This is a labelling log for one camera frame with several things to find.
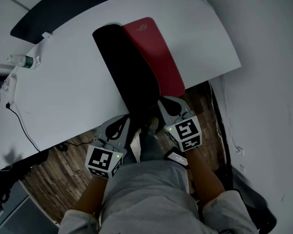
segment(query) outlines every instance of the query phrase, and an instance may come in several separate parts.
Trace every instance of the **gray shirt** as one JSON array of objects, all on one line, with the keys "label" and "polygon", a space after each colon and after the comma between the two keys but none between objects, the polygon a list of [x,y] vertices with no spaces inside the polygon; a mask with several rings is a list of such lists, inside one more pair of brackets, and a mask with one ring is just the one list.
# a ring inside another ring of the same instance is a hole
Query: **gray shirt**
[{"label": "gray shirt", "polygon": [[124,165],[110,179],[100,223],[93,216],[69,210],[60,234],[204,234],[232,230],[257,233],[236,191],[227,191],[203,208],[204,223],[189,195],[186,170],[172,161]]}]

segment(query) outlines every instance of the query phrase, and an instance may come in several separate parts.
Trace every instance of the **black mouse pad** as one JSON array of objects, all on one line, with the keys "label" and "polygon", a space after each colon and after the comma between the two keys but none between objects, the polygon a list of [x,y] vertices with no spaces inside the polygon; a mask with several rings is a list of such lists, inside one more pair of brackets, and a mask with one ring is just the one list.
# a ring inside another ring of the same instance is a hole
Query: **black mouse pad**
[{"label": "black mouse pad", "polygon": [[139,114],[156,105],[160,97],[156,76],[122,27],[106,25],[92,36],[129,112]]}]

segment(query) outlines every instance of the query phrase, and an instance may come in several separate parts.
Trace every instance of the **plastic bottle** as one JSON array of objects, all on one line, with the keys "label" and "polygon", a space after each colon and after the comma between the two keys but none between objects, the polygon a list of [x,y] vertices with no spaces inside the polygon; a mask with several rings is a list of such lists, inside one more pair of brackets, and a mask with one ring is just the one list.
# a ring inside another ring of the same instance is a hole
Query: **plastic bottle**
[{"label": "plastic bottle", "polygon": [[36,69],[40,65],[40,57],[32,58],[25,55],[9,55],[8,62],[17,67]]}]

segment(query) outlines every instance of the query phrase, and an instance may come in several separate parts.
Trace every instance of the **white desk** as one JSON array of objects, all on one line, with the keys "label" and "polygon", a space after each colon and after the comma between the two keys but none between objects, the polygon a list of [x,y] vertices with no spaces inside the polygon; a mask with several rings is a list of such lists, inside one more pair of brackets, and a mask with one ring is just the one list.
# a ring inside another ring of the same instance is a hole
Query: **white desk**
[{"label": "white desk", "polygon": [[[68,21],[28,54],[37,70],[19,68],[15,104],[40,150],[127,113],[92,37],[111,22],[155,20],[186,88],[240,67],[234,47],[205,0],[109,0]],[[18,119],[0,104],[0,169],[35,154]]]}]

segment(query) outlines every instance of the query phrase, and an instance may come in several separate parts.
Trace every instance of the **sleeve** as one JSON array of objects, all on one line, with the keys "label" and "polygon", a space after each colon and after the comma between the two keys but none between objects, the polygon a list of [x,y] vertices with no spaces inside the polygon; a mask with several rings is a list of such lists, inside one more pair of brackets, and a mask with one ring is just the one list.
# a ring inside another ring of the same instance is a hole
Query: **sleeve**
[{"label": "sleeve", "polygon": [[65,213],[59,234],[98,234],[99,222],[92,215],[76,210]]},{"label": "sleeve", "polygon": [[203,208],[205,224],[218,232],[231,230],[235,234],[258,233],[250,215],[236,191],[221,193]]}]

